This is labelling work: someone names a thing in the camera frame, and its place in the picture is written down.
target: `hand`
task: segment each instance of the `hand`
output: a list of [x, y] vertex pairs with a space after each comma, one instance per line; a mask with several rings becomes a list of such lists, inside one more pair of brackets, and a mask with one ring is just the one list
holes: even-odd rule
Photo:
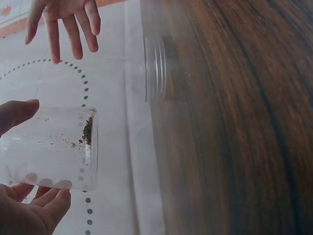
[[98, 51], [96, 36], [100, 33], [100, 16], [95, 0], [33, 0], [27, 19], [26, 45], [35, 37], [41, 15], [45, 21], [51, 58], [55, 64], [60, 62], [58, 19], [62, 19], [67, 30], [75, 59], [83, 58], [76, 19], [85, 34], [89, 50]]
[[[39, 108], [37, 100], [10, 101], [0, 105], [0, 136], [32, 118]], [[68, 190], [39, 187], [30, 204], [21, 201], [34, 186], [0, 185], [0, 234], [51, 235], [70, 207]]]

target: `brown wooden table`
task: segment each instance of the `brown wooden table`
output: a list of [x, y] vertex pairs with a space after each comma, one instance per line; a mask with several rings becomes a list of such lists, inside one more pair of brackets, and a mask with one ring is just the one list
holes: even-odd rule
[[142, 0], [169, 235], [313, 234], [313, 1]]

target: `finger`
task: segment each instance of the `finger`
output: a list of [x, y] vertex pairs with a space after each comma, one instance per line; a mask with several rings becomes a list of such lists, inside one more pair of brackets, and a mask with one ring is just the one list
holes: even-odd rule
[[91, 52], [98, 51], [99, 47], [98, 47], [97, 37], [91, 31], [90, 22], [86, 14], [86, 11], [81, 10], [80, 12], [76, 13], [76, 17], [84, 32], [89, 50]]
[[17, 184], [8, 189], [8, 196], [17, 202], [21, 202], [26, 198], [28, 194], [30, 194], [33, 188], [33, 185]]
[[0, 136], [12, 127], [32, 118], [39, 109], [39, 100], [9, 101], [0, 105]]
[[58, 21], [45, 21], [45, 26], [49, 38], [50, 54], [54, 64], [60, 62], [60, 41]]
[[48, 192], [46, 192], [43, 196], [34, 199], [31, 202], [31, 204], [44, 207], [56, 197], [59, 191], [60, 189], [52, 188]]
[[98, 35], [100, 33], [101, 19], [99, 16], [98, 7], [95, 0], [89, 0], [85, 4], [85, 10], [89, 18], [92, 33], [94, 35]]
[[61, 189], [71, 189], [72, 185], [73, 184], [70, 180], [61, 180], [58, 183], [56, 183], [53, 187], [54, 188], [61, 188]]
[[26, 183], [35, 184], [38, 179], [38, 175], [35, 172], [27, 173], [25, 176]]
[[35, 37], [38, 28], [38, 23], [44, 9], [45, 5], [42, 3], [42, 1], [38, 0], [32, 1], [26, 23], [26, 38], [25, 38], [26, 45], [29, 44]]
[[44, 209], [49, 211], [49, 214], [57, 226], [66, 212], [69, 210], [71, 204], [71, 195], [69, 190], [61, 189], [56, 197], [44, 206]]
[[75, 16], [72, 15], [63, 18], [63, 23], [65, 29], [67, 30], [70, 43], [72, 45], [74, 58], [77, 60], [81, 60], [83, 58], [83, 48], [82, 43], [80, 41], [79, 29], [77, 26]]
[[49, 187], [39, 187], [38, 190], [37, 190], [37, 193], [36, 193], [36, 196], [34, 198], [37, 199], [37, 198], [40, 198], [42, 197], [45, 193], [47, 193], [51, 188]]

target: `fingernail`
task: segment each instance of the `fingernail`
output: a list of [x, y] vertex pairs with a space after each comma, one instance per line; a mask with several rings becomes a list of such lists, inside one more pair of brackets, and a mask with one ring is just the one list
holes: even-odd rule
[[25, 45], [27, 45], [28, 44], [28, 35], [26, 35], [26, 37], [25, 37]]
[[39, 100], [38, 99], [29, 99], [27, 102], [29, 102], [29, 103], [38, 103]]

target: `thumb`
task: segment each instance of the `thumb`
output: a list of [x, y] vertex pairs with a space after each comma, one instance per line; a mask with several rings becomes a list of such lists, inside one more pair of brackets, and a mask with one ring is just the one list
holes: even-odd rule
[[25, 44], [29, 44], [36, 35], [38, 23], [45, 9], [40, 0], [33, 0], [27, 17]]
[[12, 127], [31, 119], [39, 109], [39, 100], [9, 101], [0, 105], [0, 136]]

